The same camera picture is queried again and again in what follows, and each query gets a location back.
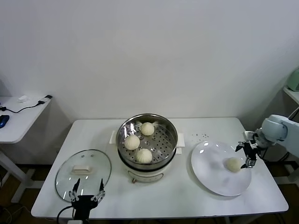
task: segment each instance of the glass pot lid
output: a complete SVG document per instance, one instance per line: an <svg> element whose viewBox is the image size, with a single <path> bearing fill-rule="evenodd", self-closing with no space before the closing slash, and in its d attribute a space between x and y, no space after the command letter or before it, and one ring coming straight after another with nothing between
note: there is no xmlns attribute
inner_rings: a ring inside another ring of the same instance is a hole
<svg viewBox="0 0 299 224"><path fill-rule="evenodd" d="M103 179L106 186L111 174L111 162L100 150L89 149L78 152L66 160L59 168L55 178L58 195L71 202L69 191L80 179L77 195L96 195Z"/></svg>

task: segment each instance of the stainless steel pot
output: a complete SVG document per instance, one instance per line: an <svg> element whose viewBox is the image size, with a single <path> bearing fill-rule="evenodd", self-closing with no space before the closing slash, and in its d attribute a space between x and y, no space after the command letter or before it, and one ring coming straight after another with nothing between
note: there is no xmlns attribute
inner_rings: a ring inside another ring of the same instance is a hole
<svg viewBox="0 0 299 224"><path fill-rule="evenodd" d="M141 134L140 127L142 123L150 122L155 127L155 132L151 136ZM135 134L140 139L140 145L137 149L127 150L124 145L125 138ZM174 125L166 118L151 114L139 114L121 125L116 135L116 144L121 160L130 168L152 172L166 166L174 157L176 145L178 142L178 133ZM150 164L141 164L136 161L135 154L141 148L147 148L152 152L153 159Z"/></svg>

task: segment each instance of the white table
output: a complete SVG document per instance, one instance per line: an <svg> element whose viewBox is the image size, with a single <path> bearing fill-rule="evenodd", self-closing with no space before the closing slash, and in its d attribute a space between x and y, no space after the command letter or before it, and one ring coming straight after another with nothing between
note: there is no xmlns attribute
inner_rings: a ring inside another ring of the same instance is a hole
<svg viewBox="0 0 299 224"><path fill-rule="evenodd" d="M297 104L299 104L299 91L292 91L287 86L284 91L291 97ZM296 184L299 187L299 169L294 170L291 165L285 165L285 168L290 173L289 176L274 177L277 184Z"/></svg>
<svg viewBox="0 0 299 224"><path fill-rule="evenodd" d="M299 104L299 91L294 92L290 90L288 87L284 88L286 94L288 94L297 104Z"/></svg>
<svg viewBox="0 0 299 224"><path fill-rule="evenodd" d="M237 216L288 210L288 204L262 160L252 169L248 190L240 196L226 197L207 190L190 168L191 151L203 140L218 140L236 146L244 140L244 128L236 118L170 119L185 136L185 148L172 161L171 170L154 183L135 183L122 168L115 145L109 145L113 130L124 122L120 119L77 120L54 161L35 201L31 214L56 218L69 206L56 194L55 176L61 164L71 155L85 149L106 152L112 173L105 187L106 196L90 213L90 219L135 219ZM60 217L71 218L72 210Z"/></svg>
<svg viewBox="0 0 299 224"><path fill-rule="evenodd" d="M43 97L31 98L30 101L19 103L17 97L0 97L0 103L1 106L6 106L10 110L18 111L24 107L36 105L42 98ZM6 114L10 116L6 125L0 128L0 144L14 144L19 142L49 102L50 100L45 104L25 109L19 113L12 113L7 110L0 111L0 115ZM27 173L24 173L2 151L0 151L0 165L7 170L7 174L3 177L3 183L5 183L10 174L21 181L19 188L11 200L13 203L19 202L26 188L41 188L43 185L42 181L33 181L31 179L34 169L30 169Z"/></svg>

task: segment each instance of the white plate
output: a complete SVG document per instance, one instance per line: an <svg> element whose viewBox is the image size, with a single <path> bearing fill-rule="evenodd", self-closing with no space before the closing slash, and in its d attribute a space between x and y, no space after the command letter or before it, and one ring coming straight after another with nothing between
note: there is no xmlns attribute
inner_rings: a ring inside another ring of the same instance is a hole
<svg viewBox="0 0 299 224"><path fill-rule="evenodd" d="M238 173L227 170L224 161L231 157L245 163L245 155L223 142L204 141L199 143L191 155L191 165L197 179L211 191L224 196L240 195L249 187L251 170L241 169Z"/></svg>

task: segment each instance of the steamed bun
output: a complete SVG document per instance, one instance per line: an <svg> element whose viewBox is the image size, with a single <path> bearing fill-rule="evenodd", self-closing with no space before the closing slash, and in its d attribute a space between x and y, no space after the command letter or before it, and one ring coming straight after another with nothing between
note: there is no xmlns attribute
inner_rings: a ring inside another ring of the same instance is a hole
<svg viewBox="0 0 299 224"><path fill-rule="evenodd" d="M155 132L155 127L152 123L146 122L141 125L140 130L143 135L149 136Z"/></svg>
<svg viewBox="0 0 299 224"><path fill-rule="evenodd" d="M130 135L125 139L125 147L128 150L137 149L140 145L140 140L136 135Z"/></svg>
<svg viewBox="0 0 299 224"><path fill-rule="evenodd" d="M136 153L135 158L137 162L147 164L151 162L153 155L147 148L142 148Z"/></svg>
<svg viewBox="0 0 299 224"><path fill-rule="evenodd" d="M229 158L228 160L226 160L225 165L229 171L234 173L237 173L241 170L241 161L239 158Z"/></svg>

